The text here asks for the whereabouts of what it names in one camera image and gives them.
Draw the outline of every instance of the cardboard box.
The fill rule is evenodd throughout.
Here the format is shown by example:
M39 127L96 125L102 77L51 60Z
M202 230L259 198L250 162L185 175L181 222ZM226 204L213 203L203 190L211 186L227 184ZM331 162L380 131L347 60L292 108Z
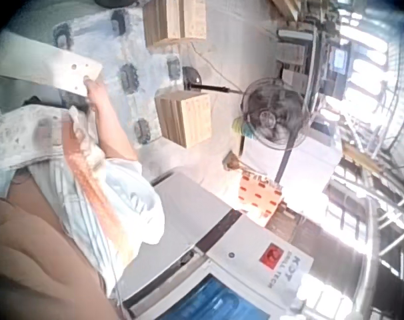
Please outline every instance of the cardboard box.
M155 99L162 136L184 148L211 137L211 102L207 93L176 91Z
M278 43L276 59L290 65L303 65L305 60L306 47L293 43Z
M207 6L205 0L180 0L182 39L207 38Z
M147 47L207 38L205 0L151 0L143 20Z
M304 73L284 69L282 72L282 80L292 86L296 92L303 94L306 92L309 76Z
M143 8L146 46L174 43L180 39L179 0L151 0Z

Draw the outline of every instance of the hand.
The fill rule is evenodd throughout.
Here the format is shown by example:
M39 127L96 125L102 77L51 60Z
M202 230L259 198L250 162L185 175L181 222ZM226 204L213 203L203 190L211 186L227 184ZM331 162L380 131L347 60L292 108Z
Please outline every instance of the hand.
M96 112L104 111L107 109L113 110L110 102L109 94L100 80L93 81L88 77L83 79L88 90L88 103L89 106Z

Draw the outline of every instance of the person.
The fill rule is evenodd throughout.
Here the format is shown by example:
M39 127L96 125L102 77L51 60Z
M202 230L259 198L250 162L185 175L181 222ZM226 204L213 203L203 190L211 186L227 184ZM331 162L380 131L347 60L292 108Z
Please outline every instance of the person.
M76 108L0 117L1 319L118 318L107 298L120 304L124 268L163 234L104 85L85 85L96 129Z

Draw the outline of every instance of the red logo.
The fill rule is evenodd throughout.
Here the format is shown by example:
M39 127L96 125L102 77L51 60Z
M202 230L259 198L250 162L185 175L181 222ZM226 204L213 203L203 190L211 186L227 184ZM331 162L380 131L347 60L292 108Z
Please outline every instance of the red logo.
M270 244L263 256L260 258L260 262L268 268L274 270L277 263L282 258L283 250L274 244Z

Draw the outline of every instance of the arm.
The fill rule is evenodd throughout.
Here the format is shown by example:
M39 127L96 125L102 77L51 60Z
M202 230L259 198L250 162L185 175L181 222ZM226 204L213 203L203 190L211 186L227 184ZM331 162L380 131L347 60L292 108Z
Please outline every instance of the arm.
M138 161L137 153L119 123L104 84L86 78L85 85L88 89L89 104L96 114L100 148L106 158Z

